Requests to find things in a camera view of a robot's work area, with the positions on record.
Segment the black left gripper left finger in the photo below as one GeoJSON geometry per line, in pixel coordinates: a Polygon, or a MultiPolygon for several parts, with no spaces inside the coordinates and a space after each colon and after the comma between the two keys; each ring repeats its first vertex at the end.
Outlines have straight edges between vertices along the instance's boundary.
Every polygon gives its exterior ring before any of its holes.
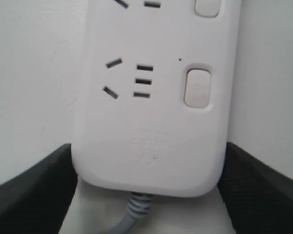
{"type": "Polygon", "coordinates": [[[0,234],[58,234],[77,182],[67,143],[1,184],[0,234]]]}

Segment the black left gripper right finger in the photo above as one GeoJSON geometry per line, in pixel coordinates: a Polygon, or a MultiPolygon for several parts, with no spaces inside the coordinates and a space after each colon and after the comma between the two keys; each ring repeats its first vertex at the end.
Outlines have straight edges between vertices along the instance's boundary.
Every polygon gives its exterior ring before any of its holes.
{"type": "Polygon", "coordinates": [[[217,184],[238,234],[293,234],[293,179],[227,143],[217,184]]]}

